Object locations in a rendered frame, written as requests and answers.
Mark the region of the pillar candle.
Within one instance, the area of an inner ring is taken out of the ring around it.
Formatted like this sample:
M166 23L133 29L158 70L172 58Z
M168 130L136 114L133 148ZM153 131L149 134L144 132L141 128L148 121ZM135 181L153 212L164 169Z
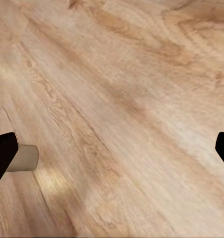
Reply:
M18 151L5 172L35 170L39 162L39 151L35 145L18 145Z

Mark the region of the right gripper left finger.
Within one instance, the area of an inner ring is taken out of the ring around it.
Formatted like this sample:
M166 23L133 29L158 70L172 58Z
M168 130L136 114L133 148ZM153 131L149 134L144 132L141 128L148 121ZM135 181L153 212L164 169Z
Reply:
M0 135L0 180L18 151L15 133L9 132Z

